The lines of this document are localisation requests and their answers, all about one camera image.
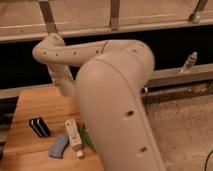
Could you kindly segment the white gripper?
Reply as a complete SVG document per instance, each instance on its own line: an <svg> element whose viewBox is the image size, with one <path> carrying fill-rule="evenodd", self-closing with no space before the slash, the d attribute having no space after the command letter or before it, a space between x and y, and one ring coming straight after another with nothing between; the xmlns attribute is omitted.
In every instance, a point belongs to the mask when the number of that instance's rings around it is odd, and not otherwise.
<svg viewBox="0 0 213 171"><path fill-rule="evenodd" d="M57 82L60 80L72 80L72 74L67 65L49 65L48 72L53 82Z"/></svg>

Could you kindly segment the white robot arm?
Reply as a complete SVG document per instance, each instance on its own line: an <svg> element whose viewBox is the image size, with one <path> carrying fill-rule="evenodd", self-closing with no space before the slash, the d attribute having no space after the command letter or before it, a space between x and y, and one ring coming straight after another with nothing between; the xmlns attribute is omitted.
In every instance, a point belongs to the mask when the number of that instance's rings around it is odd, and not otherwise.
<svg viewBox="0 0 213 171"><path fill-rule="evenodd" d="M141 99L154 56L138 40L67 46L52 33L33 57L49 67L65 96L74 96L105 171L166 171Z"/></svg>

